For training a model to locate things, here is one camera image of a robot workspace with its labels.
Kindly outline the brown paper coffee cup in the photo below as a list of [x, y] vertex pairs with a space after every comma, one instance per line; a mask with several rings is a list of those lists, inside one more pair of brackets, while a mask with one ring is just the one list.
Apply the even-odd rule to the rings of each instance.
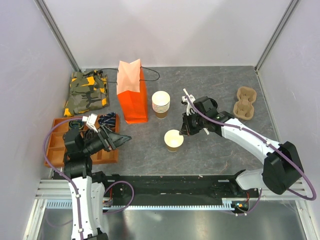
[[169, 152], [176, 152], [184, 142], [184, 136], [180, 135], [180, 131], [171, 129], [164, 135], [164, 143]]

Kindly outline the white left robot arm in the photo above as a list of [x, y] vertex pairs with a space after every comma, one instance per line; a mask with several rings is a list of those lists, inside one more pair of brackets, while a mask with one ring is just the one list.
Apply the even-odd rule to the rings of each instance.
[[92, 172], [91, 156], [97, 152], [116, 150], [131, 140], [101, 125], [95, 135], [85, 141], [78, 129], [70, 129], [63, 135], [66, 148], [63, 174], [68, 180], [72, 201], [73, 240], [106, 240], [102, 227], [103, 197], [110, 191], [103, 172]]

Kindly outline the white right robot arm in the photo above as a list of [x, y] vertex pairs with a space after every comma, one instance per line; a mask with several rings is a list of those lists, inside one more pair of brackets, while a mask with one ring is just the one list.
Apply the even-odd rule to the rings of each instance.
[[268, 188], [277, 195], [286, 192], [304, 171], [294, 144], [279, 143], [268, 139], [246, 127], [227, 111], [218, 111], [217, 102], [207, 96], [194, 99], [183, 96], [186, 106], [182, 114], [180, 135], [193, 136], [204, 130], [231, 140], [250, 152], [262, 164], [256, 170], [241, 170], [235, 174], [235, 181], [229, 184], [229, 191], [235, 197], [242, 196], [253, 188]]

